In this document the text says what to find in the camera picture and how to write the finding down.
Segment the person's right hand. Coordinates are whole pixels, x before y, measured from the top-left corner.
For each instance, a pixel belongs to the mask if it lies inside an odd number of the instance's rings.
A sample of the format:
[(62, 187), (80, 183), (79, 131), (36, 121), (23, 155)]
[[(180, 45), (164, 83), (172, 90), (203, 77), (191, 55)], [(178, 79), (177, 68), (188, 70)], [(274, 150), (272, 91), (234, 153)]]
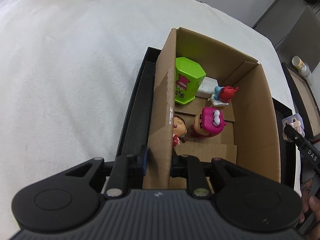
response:
[(311, 187), (313, 184), (313, 179), (310, 178), (308, 181), (306, 181), (302, 186), (301, 186), (301, 193), (302, 193), (302, 206), (303, 206), (303, 211), (302, 214), (299, 218), (299, 223), (303, 223), (305, 220), (305, 213), (308, 212), (309, 210), (312, 211), (312, 213), (315, 215), (315, 220), (316, 224), (314, 227), (306, 234), (306, 239), (319, 239), (320, 238), (320, 225), (319, 225), (319, 220), (320, 220), (320, 205), (319, 205), (319, 199), (316, 198), (315, 196), (309, 196)]

